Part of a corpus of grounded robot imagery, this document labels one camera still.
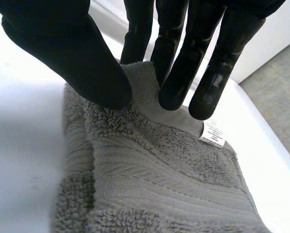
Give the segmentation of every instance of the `terry cloth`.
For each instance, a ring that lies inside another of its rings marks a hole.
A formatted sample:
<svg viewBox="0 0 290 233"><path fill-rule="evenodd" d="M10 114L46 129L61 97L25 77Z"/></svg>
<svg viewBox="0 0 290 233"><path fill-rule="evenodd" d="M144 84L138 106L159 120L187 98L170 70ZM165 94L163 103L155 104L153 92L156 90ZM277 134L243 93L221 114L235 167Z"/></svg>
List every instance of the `terry cloth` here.
<svg viewBox="0 0 290 233"><path fill-rule="evenodd" d="M123 66L133 99L109 110L65 87L66 173L53 233L269 233L228 143L198 140L187 108L167 111L149 62Z"/></svg>

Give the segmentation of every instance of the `towel fold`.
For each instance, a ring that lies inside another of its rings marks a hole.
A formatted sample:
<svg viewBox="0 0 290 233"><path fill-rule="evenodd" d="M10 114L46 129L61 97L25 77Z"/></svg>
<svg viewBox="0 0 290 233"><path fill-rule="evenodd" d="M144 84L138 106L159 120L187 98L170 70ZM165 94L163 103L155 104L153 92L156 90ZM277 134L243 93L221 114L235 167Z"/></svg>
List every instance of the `towel fold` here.
<svg viewBox="0 0 290 233"><path fill-rule="evenodd" d="M53 233L269 233L228 143L198 140L187 108L158 103L151 63L123 66L133 100L109 110L64 93L66 174Z"/></svg>

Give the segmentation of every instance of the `towel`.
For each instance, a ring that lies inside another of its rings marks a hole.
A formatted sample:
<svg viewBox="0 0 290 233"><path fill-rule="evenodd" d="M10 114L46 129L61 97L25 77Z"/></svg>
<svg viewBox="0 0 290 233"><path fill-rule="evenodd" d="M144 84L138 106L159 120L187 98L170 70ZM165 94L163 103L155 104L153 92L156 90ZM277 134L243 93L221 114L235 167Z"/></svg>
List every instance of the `towel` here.
<svg viewBox="0 0 290 233"><path fill-rule="evenodd" d="M53 233L269 233L237 155L198 140L203 122L158 103L152 63L122 66L132 101L110 110L64 91L66 171Z"/></svg>

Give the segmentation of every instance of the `fingertip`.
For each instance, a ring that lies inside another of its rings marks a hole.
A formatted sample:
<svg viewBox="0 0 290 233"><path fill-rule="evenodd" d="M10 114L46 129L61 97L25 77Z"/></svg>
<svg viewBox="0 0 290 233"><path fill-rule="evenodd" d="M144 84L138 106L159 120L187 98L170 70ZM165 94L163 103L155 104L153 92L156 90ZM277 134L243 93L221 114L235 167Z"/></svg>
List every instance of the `fingertip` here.
<svg viewBox="0 0 290 233"><path fill-rule="evenodd" d="M216 105L213 101L204 102L200 100L199 95L195 94L191 99L188 110L193 118L207 120L213 115L215 108Z"/></svg>

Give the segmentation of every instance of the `white surface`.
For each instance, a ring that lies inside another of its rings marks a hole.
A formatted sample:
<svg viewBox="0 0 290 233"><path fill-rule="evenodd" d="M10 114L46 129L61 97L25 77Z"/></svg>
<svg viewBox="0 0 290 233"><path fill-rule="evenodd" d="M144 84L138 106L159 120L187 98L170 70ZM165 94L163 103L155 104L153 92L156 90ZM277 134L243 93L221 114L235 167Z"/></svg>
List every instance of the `white surface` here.
<svg viewBox="0 0 290 233"><path fill-rule="evenodd" d="M106 41L114 54L120 54L122 45ZM63 171L63 83L15 46L0 26L0 233L48 232ZM233 81L215 114L239 153L266 225L274 233L290 233L290 155Z"/></svg>

